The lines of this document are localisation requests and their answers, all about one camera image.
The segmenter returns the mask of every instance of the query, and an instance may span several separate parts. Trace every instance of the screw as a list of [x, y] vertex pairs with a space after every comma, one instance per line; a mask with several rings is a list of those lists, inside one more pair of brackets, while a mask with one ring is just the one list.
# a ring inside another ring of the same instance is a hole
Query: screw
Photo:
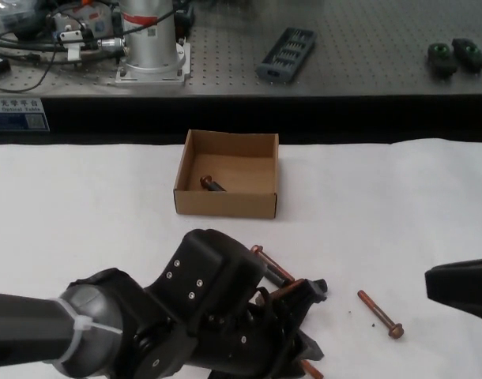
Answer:
[[284, 270], [278, 263], [276, 263], [269, 255], [264, 253], [264, 247], [260, 245], [253, 245], [250, 249], [250, 251], [255, 254], [255, 256], [259, 257], [266, 265], [268, 266], [273, 266], [275, 268], [275, 271], [277, 272], [277, 275], [289, 282], [295, 282], [296, 278], [294, 278], [292, 275], [290, 275], [286, 270]]
[[373, 300], [367, 296], [364, 291], [359, 291], [357, 294], [360, 297], [360, 300], [367, 305], [367, 307], [373, 311], [373, 313], [380, 319], [380, 321], [389, 329], [389, 336], [397, 340], [401, 338], [403, 334], [405, 334], [405, 330], [402, 328], [401, 324], [395, 324], [390, 318], [383, 312], [379, 306], [376, 305]]
[[222, 187], [217, 182], [213, 181], [213, 178], [211, 178], [211, 175], [204, 175], [203, 177], [201, 177], [200, 182], [201, 182], [202, 188], [205, 188], [208, 191], [215, 191], [215, 192], [225, 191], [224, 187]]

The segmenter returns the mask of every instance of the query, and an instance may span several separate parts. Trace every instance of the cardboard box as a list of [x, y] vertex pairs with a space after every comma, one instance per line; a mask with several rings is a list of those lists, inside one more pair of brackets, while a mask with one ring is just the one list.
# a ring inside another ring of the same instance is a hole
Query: cardboard box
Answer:
[[[278, 135], [189, 130], [174, 195], [180, 215], [273, 219], [278, 199]], [[226, 192], [203, 189], [211, 175]]]

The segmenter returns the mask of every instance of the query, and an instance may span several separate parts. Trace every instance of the bolt head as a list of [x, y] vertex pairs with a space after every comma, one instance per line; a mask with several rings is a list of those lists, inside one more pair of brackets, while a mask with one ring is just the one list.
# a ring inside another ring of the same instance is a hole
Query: bolt head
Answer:
[[201, 186], [203, 186], [204, 188], [207, 188], [207, 186], [209, 184], [211, 184], [211, 182], [213, 181], [213, 178], [211, 177], [211, 175], [204, 175], [203, 177], [201, 177]]
[[389, 330], [389, 336], [394, 338], [395, 340], [399, 339], [402, 337], [402, 335], [405, 334], [405, 330], [402, 328], [401, 324], [395, 324], [390, 330]]

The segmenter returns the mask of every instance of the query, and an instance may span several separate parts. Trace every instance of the gray surface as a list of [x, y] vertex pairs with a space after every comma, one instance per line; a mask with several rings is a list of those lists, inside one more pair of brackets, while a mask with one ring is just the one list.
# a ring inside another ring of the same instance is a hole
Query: gray surface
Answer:
[[[288, 26], [318, 33], [315, 49], [291, 84], [260, 81], [254, 70]], [[460, 69], [433, 79], [427, 46], [472, 39], [482, 49], [482, 0], [223, 0], [198, 4], [192, 77], [185, 87], [116, 88], [116, 67], [58, 68], [33, 94], [43, 96], [348, 96], [482, 93], [482, 73]], [[0, 85], [38, 80], [39, 69], [13, 67]]]

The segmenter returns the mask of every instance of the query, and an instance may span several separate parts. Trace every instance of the white paper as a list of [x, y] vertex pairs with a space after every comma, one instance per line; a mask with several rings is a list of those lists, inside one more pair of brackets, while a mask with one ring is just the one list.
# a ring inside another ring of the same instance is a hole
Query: white paper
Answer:
[[[482, 144], [281, 146], [275, 220], [176, 215], [182, 148], [0, 146], [0, 292], [56, 297], [110, 267], [147, 286], [185, 233], [215, 228], [263, 245], [297, 278], [327, 281], [303, 325], [327, 379], [482, 379], [482, 320], [428, 300], [424, 282], [435, 265], [482, 258]], [[359, 289], [403, 324], [400, 340]], [[62, 375], [0, 369], [22, 377]]]

